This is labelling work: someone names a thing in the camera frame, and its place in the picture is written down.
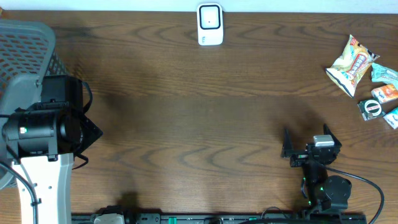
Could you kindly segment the teal tissue pack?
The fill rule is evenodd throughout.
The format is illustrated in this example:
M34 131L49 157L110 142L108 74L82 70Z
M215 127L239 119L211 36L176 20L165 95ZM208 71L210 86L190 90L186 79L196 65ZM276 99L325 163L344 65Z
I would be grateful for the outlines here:
M385 121L393 128L398 128L398 108L393 109L388 114L383 116Z

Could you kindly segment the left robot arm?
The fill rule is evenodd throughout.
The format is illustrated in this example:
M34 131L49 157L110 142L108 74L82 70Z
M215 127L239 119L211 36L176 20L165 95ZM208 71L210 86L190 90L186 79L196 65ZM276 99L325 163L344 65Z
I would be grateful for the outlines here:
M23 223L72 222L70 182L75 158L103 132L86 113L90 86L69 75L45 77L41 101L7 116L2 127L11 165L1 167L17 182Z

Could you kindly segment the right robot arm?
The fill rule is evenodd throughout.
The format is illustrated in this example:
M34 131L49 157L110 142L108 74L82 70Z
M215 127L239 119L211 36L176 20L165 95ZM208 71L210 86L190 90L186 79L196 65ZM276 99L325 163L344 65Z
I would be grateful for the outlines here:
M327 165L336 160L342 144L323 126L323 134L313 137L304 150L294 149L289 131L284 129L284 141L281 157L290 159L291 167L303 170L302 194L308 199L309 207L298 213L299 217L309 220L315 215L341 217L341 212L348 208L351 195L351 182L338 175L328 175Z

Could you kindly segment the orange tissue pack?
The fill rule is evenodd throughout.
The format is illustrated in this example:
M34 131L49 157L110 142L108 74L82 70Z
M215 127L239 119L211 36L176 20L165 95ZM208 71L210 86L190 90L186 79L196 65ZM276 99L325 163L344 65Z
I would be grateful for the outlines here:
M393 84L380 86L371 91L371 94L381 104L387 103L398 98L397 89Z

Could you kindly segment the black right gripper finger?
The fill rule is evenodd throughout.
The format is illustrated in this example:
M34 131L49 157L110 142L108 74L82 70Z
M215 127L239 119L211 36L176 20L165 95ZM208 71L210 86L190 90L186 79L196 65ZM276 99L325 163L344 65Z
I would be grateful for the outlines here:
M280 156L282 158L291 157L294 154L294 146L292 144L292 140L289 134L289 130L287 128L284 129L284 140L282 145L282 151Z
M328 127L327 124L324 124L324 125L323 125L323 133L326 134L326 135L330 135L330 136L331 136L331 138L332 138L332 140L333 140L333 142L334 142L334 144L335 144L335 147L341 147L341 146L342 146L342 144L340 143L340 141L339 141L339 140L336 138L336 136L332 133L332 131L330 130L330 128Z

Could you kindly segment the dark green round-label box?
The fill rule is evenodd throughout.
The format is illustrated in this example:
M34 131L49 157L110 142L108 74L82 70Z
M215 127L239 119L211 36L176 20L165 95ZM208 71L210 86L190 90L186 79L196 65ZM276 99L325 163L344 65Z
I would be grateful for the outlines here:
M376 98L360 101L358 103L358 108L365 121L381 118L386 114Z

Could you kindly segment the white teal package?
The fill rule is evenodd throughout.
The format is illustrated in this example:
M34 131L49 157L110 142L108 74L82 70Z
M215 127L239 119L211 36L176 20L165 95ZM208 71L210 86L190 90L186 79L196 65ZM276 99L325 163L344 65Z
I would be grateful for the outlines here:
M325 72L350 98L354 98L358 83L379 57L354 36L349 35L342 54Z

